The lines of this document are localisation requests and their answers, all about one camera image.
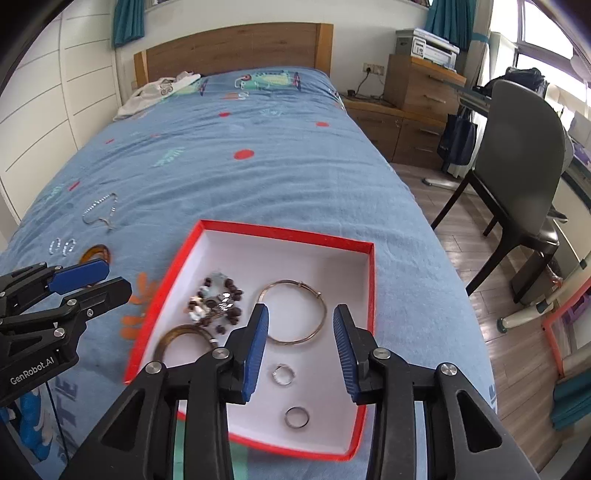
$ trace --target chair leg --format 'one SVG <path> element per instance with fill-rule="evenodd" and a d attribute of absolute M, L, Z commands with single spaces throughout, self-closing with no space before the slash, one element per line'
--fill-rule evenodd
<path fill-rule="evenodd" d="M 466 287 L 466 293 L 468 296 L 474 293 L 480 284 L 484 282 L 486 278 L 492 273 L 495 267 L 501 263 L 501 260 L 503 260 L 509 254 L 509 252 L 511 252 L 511 250 L 513 250 L 518 245 L 519 236 L 513 231 L 504 229 L 501 236 L 501 241 L 496 247 L 496 250 Z"/>
<path fill-rule="evenodd" d="M 469 173 L 470 172 L 468 172 L 466 174 L 466 176 L 464 177 L 464 179 L 462 180 L 462 182 L 459 184 L 459 186 L 456 189 L 456 191 L 453 192 L 453 195 L 451 196 L 451 198 L 445 204 L 445 207 L 443 207 L 443 210 L 441 210 L 441 212 L 439 212 L 439 215 L 437 215 L 437 218 L 435 218 L 435 220 L 431 224 L 431 228 L 433 230 L 435 230 L 437 228 L 437 225 L 439 225 L 439 223 L 447 215 L 447 213 L 449 212 L 449 210 L 453 207 L 453 204 L 456 203 L 456 200 L 460 197 L 460 195 L 462 194 L 462 192 L 464 191 L 464 189 L 466 188 L 466 186 L 470 182 Z"/>
<path fill-rule="evenodd" d="M 523 286 L 520 288 L 520 290 L 517 293 L 515 293 L 515 296 L 513 297 L 513 302 L 519 303 L 521 301 L 521 299 L 523 298 L 523 295 L 525 295 L 527 293 L 527 291 L 535 283 L 535 281 L 538 279 L 538 277 L 542 274 L 542 272 L 544 271 L 546 266 L 550 263 L 550 260 L 552 260 L 552 257 L 554 256 L 554 252 L 552 252 L 551 254 L 548 254 L 548 255 L 544 255 L 544 254 L 542 254 L 542 255 L 543 255 L 543 259 L 540 262 L 540 266 L 535 271 L 532 272 L 532 274 L 529 277 L 529 279 L 527 280 L 527 282 L 525 282 L 523 284 Z"/>
<path fill-rule="evenodd" d="M 488 227 L 482 232 L 482 235 L 488 236 L 489 233 L 492 232 L 492 229 L 495 227 L 497 220 L 495 217 L 492 218 L 491 222 L 488 224 Z"/>

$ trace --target printer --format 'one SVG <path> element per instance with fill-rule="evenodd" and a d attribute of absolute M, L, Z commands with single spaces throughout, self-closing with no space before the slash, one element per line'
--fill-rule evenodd
<path fill-rule="evenodd" d="M 445 38 L 438 37 L 421 28 L 396 30 L 397 55 L 411 55 L 430 60 L 450 70 L 456 69 L 456 57 L 460 49 Z"/>

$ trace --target bag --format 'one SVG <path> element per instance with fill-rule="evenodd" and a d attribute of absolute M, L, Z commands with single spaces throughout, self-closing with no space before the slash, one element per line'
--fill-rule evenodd
<path fill-rule="evenodd" d="M 193 75 L 182 72 L 176 78 L 164 77 L 158 79 L 156 82 L 146 83 L 146 85 L 137 89 L 129 100 L 119 107 L 117 115 L 115 115 L 113 120 L 123 120 L 142 110 L 146 110 L 148 107 L 156 105 L 156 103 L 171 96 L 174 92 L 178 92 L 180 89 L 191 85 L 200 78 L 201 75 L 199 74 Z"/>
<path fill-rule="evenodd" d="M 472 114 L 467 108 L 461 115 L 448 115 L 447 124 L 439 146 L 438 155 L 445 163 L 468 165 L 476 147 L 478 125 L 472 123 Z"/>
<path fill-rule="evenodd" d="M 490 82 L 484 85 L 484 87 L 476 86 L 473 88 L 473 90 L 486 95 L 487 97 L 492 97 L 492 89 L 495 86 L 495 83 L 499 80 L 509 80 L 510 82 L 519 83 L 520 85 L 523 85 L 534 92 L 538 92 L 540 86 L 542 86 L 545 82 L 544 76 L 536 68 L 529 70 L 519 70 L 509 67 L 502 77 L 492 79 Z"/>

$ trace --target red box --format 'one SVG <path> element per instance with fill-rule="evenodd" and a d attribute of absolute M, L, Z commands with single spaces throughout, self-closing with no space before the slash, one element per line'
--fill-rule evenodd
<path fill-rule="evenodd" d="M 346 392 L 332 312 L 346 303 L 359 327 L 373 333 L 375 318 L 375 248 L 362 242 L 320 233 L 244 223 L 201 220 L 185 240 L 147 311 L 125 374 L 130 382 L 152 360 L 156 343 L 171 328 L 191 323 L 183 312 L 203 279 L 220 271 L 245 293 L 236 327 L 244 326 L 262 288 L 277 280 L 302 281 L 322 292 L 328 308 L 326 324 L 312 340 L 282 346 L 267 342 L 256 390 L 245 406 L 228 404 L 230 439 L 281 455 L 314 460 L 350 460 L 356 453 L 365 406 L 351 402 Z M 294 297 L 279 287 L 269 291 L 269 333 L 281 339 L 305 336 L 318 324 L 318 302 Z M 226 335 L 218 336 L 223 345 Z M 195 361 L 206 352 L 204 341 L 184 335 L 167 349 L 168 367 Z M 271 381 L 271 371 L 288 364 L 296 377 L 289 387 Z M 289 429 L 283 414 L 304 406 L 309 424 Z M 179 407 L 184 417 L 185 405 Z"/>

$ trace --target teal curtain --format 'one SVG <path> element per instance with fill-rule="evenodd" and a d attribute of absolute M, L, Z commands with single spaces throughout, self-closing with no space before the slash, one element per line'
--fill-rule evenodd
<path fill-rule="evenodd" d="M 118 0 L 113 15 L 113 47 L 144 36 L 145 0 Z"/>
<path fill-rule="evenodd" d="M 555 430 L 562 430 L 591 412 L 591 369 L 554 387 L 550 414 Z"/>
<path fill-rule="evenodd" d="M 468 50 L 475 12 L 476 0 L 433 0 L 425 30 L 445 38 L 460 50 Z"/>

